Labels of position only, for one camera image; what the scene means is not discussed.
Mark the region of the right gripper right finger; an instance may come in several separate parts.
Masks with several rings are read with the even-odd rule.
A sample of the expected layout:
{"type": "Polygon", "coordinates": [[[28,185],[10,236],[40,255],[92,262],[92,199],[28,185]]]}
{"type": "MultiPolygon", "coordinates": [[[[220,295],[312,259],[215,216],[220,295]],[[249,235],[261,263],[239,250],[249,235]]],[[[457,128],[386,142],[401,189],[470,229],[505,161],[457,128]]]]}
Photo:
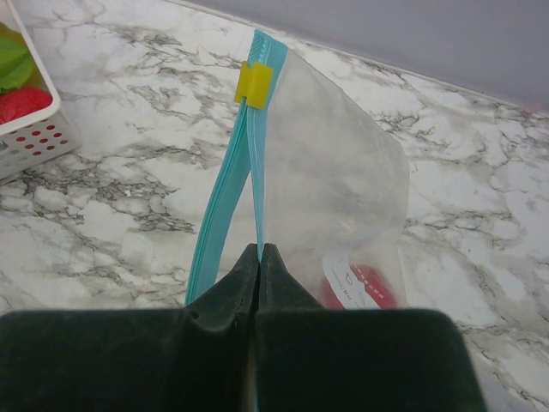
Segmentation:
{"type": "Polygon", "coordinates": [[[260,411],[483,411],[461,334],[433,310],[329,310],[262,251],[255,316],[260,411]]]}

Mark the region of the clear zip top bag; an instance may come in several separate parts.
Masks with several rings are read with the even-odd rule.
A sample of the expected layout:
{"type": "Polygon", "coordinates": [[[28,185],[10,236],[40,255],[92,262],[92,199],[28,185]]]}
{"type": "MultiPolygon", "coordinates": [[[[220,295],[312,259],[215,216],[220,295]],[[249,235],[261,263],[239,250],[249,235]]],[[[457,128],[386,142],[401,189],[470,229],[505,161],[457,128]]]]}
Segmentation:
{"type": "Polygon", "coordinates": [[[193,301],[242,248],[277,247],[319,299],[326,265],[373,268],[406,303],[396,242],[407,215],[402,146],[295,51],[255,31],[238,115],[202,220],[187,288],[193,301]]]}

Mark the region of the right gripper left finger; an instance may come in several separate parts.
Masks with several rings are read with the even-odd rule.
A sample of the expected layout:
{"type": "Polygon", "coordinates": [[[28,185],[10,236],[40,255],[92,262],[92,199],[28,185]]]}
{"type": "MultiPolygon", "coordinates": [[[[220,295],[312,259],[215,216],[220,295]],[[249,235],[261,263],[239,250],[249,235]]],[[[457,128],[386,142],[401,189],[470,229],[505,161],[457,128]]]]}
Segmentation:
{"type": "Polygon", "coordinates": [[[2,410],[247,410],[258,270],[249,245],[181,308],[3,315],[2,410]]]}

